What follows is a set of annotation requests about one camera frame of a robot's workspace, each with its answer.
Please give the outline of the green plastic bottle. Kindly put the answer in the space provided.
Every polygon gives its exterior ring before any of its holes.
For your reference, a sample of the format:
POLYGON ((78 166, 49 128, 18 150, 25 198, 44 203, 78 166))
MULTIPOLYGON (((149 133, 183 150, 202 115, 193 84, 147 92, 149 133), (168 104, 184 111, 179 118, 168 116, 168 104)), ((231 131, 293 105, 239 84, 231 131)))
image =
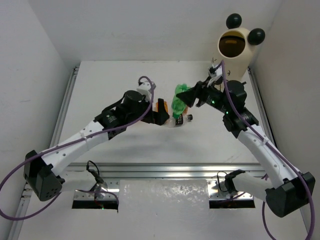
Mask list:
POLYGON ((190 89, 187 84, 178 84, 174 90, 174 96, 171 102, 172 116, 178 119, 181 115, 186 115, 188 112, 188 106, 177 97, 177 94, 183 93, 190 89))

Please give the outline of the orange fruit label bottle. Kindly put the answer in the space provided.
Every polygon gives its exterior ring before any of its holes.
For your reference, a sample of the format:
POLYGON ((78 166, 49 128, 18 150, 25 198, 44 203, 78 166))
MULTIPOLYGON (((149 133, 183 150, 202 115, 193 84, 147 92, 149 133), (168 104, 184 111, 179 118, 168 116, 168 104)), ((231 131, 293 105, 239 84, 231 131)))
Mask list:
POLYGON ((154 104, 153 111, 154 112, 158 112, 159 111, 159 102, 158 101, 154 104))

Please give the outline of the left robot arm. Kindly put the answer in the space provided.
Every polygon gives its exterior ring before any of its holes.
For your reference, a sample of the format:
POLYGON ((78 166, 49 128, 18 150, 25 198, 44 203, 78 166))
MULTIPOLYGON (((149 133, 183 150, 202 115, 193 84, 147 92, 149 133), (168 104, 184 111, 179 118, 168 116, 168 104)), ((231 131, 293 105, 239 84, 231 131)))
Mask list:
POLYGON ((66 168, 95 146, 105 143, 126 131, 130 125, 142 121, 162 126, 169 119, 165 101, 157 101, 153 111, 152 100, 135 90, 128 90, 114 104, 106 107, 87 126, 57 146, 36 153, 29 152, 24 166, 24 178, 42 202, 61 192, 97 191, 104 180, 93 169, 67 171, 66 168))

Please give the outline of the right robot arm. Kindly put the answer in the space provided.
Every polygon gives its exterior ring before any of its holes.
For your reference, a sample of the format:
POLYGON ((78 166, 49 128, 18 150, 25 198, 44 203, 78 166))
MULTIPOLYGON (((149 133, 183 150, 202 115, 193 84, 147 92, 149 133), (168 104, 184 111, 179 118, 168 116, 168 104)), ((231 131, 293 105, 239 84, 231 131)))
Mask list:
POLYGON ((263 167, 269 180, 255 178, 244 170, 228 173, 222 189, 229 194, 246 192, 267 203, 270 210, 283 218, 307 205, 313 193, 315 178, 310 172, 290 168, 282 154, 265 136, 255 116, 245 107, 244 84, 231 80, 223 91, 199 81, 194 87, 176 95, 188 107, 203 104, 222 112, 226 129, 233 134, 263 167))

